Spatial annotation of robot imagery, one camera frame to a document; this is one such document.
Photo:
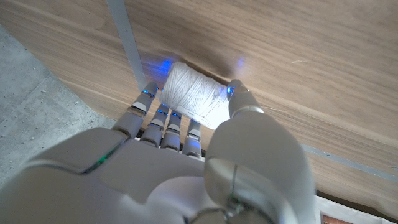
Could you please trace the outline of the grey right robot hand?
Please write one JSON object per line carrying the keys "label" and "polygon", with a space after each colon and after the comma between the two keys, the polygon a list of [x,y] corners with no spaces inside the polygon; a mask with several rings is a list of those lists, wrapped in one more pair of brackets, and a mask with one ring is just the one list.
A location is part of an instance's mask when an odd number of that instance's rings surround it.
{"label": "grey right robot hand", "polygon": [[161,124],[136,134],[157,93],[148,83],[110,129],[79,133],[30,159],[1,189],[2,223],[313,223],[305,152],[239,80],[229,120],[206,156],[198,124],[184,151],[159,147]]}

